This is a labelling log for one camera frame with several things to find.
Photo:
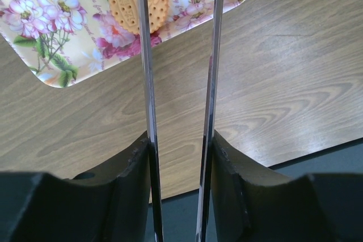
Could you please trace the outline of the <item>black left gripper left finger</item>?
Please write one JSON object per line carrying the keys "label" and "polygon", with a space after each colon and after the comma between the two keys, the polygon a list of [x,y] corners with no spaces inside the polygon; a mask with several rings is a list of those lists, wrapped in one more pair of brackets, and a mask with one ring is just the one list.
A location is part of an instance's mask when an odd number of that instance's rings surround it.
{"label": "black left gripper left finger", "polygon": [[143,241],[150,196],[146,134],[82,172],[1,173],[2,241]]}

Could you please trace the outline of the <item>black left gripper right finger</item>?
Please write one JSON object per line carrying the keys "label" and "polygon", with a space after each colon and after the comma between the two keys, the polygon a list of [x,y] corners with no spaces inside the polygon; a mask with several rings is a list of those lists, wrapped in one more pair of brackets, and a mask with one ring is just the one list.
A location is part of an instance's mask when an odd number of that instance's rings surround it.
{"label": "black left gripper right finger", "polygon": [[362,174],[296,179],[212,142],[212,197],[219,241],[361,241]]}

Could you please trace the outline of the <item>metal serving tongs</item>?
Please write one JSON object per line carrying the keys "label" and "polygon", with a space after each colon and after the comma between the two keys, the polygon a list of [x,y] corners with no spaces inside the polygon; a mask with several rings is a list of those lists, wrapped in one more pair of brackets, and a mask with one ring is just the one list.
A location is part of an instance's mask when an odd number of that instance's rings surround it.
{"label": "metal serving tongs", "polygon": [[222,0],[212,8],[212,20],[156,47],[141,32],[154,241],[166,240],[167,201],[186,193],[198,196],[191,240],[207,240]]}

